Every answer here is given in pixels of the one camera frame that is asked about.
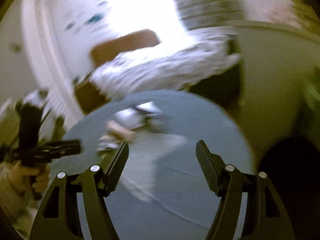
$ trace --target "blue table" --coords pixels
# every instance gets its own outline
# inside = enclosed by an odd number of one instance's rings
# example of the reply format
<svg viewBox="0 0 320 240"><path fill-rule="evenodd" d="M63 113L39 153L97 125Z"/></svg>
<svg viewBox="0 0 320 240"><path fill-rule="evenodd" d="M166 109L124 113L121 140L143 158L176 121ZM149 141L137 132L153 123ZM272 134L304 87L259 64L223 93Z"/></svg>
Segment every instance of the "blue table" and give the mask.
<svg viewBox="0 0 320 240"><path fill-rule="evenodd" d="M195 240L205 239L220 199L211 192L196 159L196 142L204 140L211 152L240 171L254 174L250 148L236 124L217 105L198 96L168 90L147 91L111 102L86 116L65 139L81 139L83 153L65 157L51 164L52 178L60 171L80 173L99 163L96 142L105 132L105 122L132 104L154 101L171 117L166 133L184 136L187 143L156 161L152 196L144 201L121 182L106 205L121 240ZM125 169L136 165L130 156ZM78 195L80 220L85 239L91 239L86 225L81 194ZM243 197L235 239L241 235L246 198Z"/></svg>

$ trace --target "person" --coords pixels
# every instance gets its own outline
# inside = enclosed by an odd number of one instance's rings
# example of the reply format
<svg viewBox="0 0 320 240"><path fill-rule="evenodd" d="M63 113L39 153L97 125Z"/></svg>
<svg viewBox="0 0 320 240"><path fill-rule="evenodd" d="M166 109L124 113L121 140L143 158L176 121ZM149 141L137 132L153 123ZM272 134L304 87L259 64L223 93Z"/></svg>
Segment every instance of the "person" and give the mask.
<svg viewBox="0 0 320 240"><path fill-rule="evenodd" d="M0 206L15 230L23 239L28 239L37 209L30 206L33 195L32 188L44 193L49 183L50 168L44 172L39 169L21 165L21 161L9 164L0 163ZM36 176L32 185L29 176Z"/></svg>

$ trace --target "wooden headboard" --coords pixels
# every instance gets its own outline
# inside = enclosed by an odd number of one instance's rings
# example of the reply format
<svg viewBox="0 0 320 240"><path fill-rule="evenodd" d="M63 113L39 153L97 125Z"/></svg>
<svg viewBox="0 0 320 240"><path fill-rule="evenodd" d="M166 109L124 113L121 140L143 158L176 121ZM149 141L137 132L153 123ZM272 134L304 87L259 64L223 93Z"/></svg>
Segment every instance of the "wooden headboard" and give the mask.
<svg viewBox="0 0 320 240"><path fill-rule="evenodd" d="M141 30L120 38L105 41L91 50L96 67L113 60L120 52L126 52L158 45L159 39L152 30Z"/></svg>

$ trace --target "white fabric on table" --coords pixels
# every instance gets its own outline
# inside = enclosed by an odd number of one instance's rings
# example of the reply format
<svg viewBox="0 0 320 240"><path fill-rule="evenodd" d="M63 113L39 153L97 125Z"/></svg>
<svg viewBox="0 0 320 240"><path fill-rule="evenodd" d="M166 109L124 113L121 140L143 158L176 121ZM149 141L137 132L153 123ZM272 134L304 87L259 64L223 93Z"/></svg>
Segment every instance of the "white fabric on table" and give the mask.
<svg viewBox="0 0 320 240"><path fill-rule="evenodd" d="M239 62L240 54L228 55L228 39L223 34L205 40L184 36L152 48L123 52L95 70L90 81L115 100L146 90L180 90Z"/></svg>

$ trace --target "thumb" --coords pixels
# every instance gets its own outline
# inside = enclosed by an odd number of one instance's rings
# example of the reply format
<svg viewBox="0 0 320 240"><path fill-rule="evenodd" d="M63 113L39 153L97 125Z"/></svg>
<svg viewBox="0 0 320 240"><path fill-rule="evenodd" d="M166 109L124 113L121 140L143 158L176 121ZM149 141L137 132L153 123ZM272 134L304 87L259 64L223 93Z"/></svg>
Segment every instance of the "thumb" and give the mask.
<svg viewBox="0 0 320 240"><path fill-rule="evenodd" d="M39 174L39 169L22 166L21 161L14 166L14 170L20 176L37 176Z"/></svg>

